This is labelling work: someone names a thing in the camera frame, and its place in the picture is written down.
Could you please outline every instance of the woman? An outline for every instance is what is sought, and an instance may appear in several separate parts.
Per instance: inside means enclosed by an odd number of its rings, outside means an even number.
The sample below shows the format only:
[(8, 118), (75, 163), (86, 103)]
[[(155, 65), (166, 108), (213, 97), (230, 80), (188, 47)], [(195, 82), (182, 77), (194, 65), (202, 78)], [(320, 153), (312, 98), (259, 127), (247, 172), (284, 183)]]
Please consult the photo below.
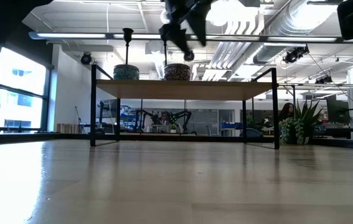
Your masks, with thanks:
[(293, 117), (294, 117), (294, 105), (292, 103), (284, 104), (283, 109), (280, 111), (280, 114), (278, 115), (279, 121), (284, 121), (287, 118), (293, 118)]
[(169, 125), (169, 120), (170, 120), (171, 114), (167, 111), (163, 111), (161, 113), (161, 124), (162, 125)]

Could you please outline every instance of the track light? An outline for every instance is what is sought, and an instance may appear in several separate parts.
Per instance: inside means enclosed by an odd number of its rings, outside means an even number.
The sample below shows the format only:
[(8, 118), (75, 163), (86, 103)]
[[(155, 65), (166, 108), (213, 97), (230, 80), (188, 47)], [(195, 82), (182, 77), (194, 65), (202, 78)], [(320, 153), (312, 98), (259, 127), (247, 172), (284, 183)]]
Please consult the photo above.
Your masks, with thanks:
[(317, 79), (314, 84), (327, 84), (327, 83), (332, 83), (331, 76), (326, 75), (324, 78), (319, 78)]
[(305, 47), (295, 47), (294, 50), (287, 51), (287, 55), (283, 57), (285, 63), (294, 63), (299, 60), (303, 55), (309, 53), (308, 45)]
[(90, 65), (93, 62), (92, 53), (91, 52), (84, 52), (81, 58), (81, 63), (84, 65)]

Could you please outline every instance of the desk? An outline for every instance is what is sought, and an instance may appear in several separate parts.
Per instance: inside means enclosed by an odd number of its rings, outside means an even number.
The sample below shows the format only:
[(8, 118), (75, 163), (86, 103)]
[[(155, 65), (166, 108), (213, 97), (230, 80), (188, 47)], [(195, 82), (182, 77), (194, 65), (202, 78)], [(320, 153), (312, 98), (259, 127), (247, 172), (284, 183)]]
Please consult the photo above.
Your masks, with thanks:
[[(117, 125), (115, 140), (120, 140), (121, 99), (159, 99), (159, 100), (234, 100), (242, 101), (243, 125), (247, 127), (246, 100), (268, 90), (273, 92), (273, 116), (275, 119), (275, 149), (280, 147), (278, 132), (278, 99), (276, 69), (271, 68), (257, 77), (254, 82), (200, 82), (200, 81), (157, 81), (157, 80), (97, 80), (96, 72), (102, 70), (92, 65), (92, 90), (90, 100), (91, 123), (95, 122), (96, 87), (117, 98)], [(258, 83), (256, 80), (271, 73), (272, 82)], [(247, 128), (243, 128), (242, 142), (247, 142)], [(90, 132), (90, 145), (96, 146), (95, 132)]]

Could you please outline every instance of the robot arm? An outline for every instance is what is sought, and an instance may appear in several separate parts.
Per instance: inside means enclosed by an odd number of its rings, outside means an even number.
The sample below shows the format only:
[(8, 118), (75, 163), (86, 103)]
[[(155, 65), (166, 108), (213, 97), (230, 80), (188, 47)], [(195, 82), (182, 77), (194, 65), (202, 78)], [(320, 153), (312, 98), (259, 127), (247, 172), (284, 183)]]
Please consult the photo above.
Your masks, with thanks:
[(150, 118), (152, 119), (153, 123), (156, 123), (156, 121), (158, 120), (158, 115), (157, 114), (152, 114), (152, 113), (149, 113), (145, 110), (136, 110), (136, 118), (135, 118), (135, 121), (134, 121), (134, 127), (133, 127), (133, 131), (136, 132), (136, 130), (138, 129), (138, 121), (139, 121), (139, 115), (140, 113), (143, 114), (143, 120), (141, 119), (140, 120), (140, 130), (143, 130), (144, 129), (144, 120), (146, 119), (146, 115), (150, 116)]
[(187, 124), (189, 123), (189, 120), (191, 118), (190, 111), (184, 110), (176, 114), (171, 114), (171, 124), (174, 124), (179, 118), (183, 118), (184, 116), (186, 116), (186, 120), (184, 121), (184, 124), (183, 124), (183, 133), (188, 133)]

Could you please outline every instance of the white wall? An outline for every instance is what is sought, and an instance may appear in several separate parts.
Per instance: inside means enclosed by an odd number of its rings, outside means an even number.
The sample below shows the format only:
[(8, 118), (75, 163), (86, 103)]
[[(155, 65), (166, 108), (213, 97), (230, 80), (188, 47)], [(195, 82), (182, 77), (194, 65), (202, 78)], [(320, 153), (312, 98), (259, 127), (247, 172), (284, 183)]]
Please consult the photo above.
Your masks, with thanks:
[[(75, 107), (83, 123), (90, 122), (90, 70), (64, 53), (60, 45), (54, 45), (50, 86), (48, 131), (55, 131), (57, 123), (78, 124)], [(96, 102), (112, 99), (103, 90), (96, 89)]]

